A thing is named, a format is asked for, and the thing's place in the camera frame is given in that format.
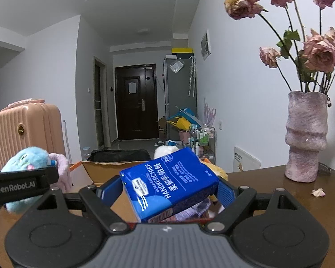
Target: brand logo on tissue pack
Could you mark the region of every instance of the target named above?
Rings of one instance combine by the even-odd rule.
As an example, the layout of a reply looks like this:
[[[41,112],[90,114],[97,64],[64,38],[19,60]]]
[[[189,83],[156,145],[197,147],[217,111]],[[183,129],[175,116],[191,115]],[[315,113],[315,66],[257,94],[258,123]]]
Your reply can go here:
[[[133,179],[131,183],[134,187],[134,191],[138,196],[141,197],[143,195],[145,196],[149,194],[147,185],[143,182],[143,180],[140,177]]]
[[[167,155],[167,156],[163,156],[161,159],[162,159],[165,163],[168,163],[168,162],[171,162],[171,161],[172,161],[173,157],[172,157],[171,154],[169,154],[169,155]]]

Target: plush toy eye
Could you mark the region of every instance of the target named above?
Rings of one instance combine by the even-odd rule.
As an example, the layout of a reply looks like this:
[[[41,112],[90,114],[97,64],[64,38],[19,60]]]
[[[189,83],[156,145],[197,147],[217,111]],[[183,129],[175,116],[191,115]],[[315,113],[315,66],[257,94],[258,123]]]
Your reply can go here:
[[[24,160],[26,157],[27,157],[27,154],[22,155],[19,161],[22,162],[22,160]]]

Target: refrigerator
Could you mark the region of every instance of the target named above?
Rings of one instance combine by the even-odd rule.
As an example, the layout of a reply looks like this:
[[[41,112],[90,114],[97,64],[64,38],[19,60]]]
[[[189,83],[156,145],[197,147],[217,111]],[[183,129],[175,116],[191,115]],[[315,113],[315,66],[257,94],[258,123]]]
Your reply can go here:
[[[180,109],[190,108],[195,116],[197,116],[197,92],[193,97],[194,83],[191,83],[191,93],[188,96],[188,88],[190,85],[190,66],[192,60],[183,59],[185,65],[177,72],[174,73],[169,64],[175,59],[164,60],[164,85],[165,85],[165,114],[166,119],[175,115]],[[166,136],[168,140],[180,140],[179,131],[171,124],[167,123]]]

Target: pink suitcase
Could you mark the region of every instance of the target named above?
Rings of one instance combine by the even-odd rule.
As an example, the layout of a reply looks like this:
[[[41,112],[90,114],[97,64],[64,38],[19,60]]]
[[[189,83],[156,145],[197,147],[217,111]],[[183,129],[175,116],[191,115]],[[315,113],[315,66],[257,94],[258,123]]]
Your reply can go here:
[[[31,146],[65,155],[61,113],[56,106],[28,103],[0,112],[0,170],[17,152]]]

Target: vase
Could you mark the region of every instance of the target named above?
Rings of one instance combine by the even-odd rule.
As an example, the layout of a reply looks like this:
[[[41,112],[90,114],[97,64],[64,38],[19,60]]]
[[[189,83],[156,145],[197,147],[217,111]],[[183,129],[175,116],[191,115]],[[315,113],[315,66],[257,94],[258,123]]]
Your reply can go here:
[[[320,92],[289,93],[285,142],[290,149],[285,175],[295,182],[316,180],[318,154],[327,146],[327,101],[328,97]]]

